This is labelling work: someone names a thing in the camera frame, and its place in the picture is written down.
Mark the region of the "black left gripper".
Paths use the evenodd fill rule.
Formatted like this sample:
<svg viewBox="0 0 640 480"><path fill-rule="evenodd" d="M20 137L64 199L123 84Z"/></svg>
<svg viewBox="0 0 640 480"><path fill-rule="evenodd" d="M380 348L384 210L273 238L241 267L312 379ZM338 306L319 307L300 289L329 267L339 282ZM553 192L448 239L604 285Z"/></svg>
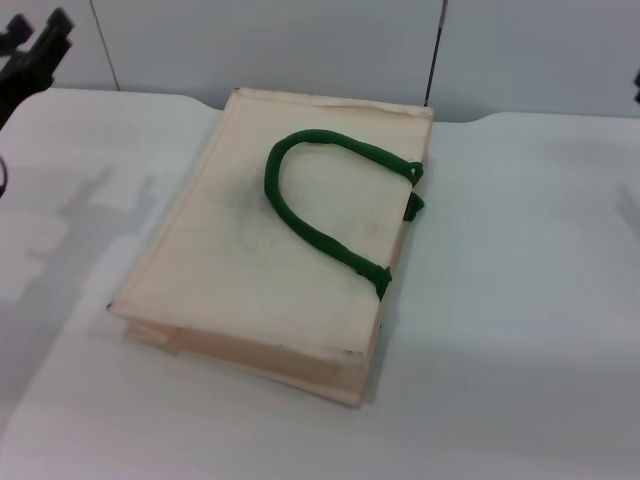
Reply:
<svg viewBox="0 0 640 480"><path fill-rule="evenodd" d="M36 54L12 57L1 71L1 127L27 98L51 87L54 66L71 47L69 34L74 23L61 7L49 16L36 40ZM4 29L4 48L17 49L34 30L22 14L16 14Z"/></svg>

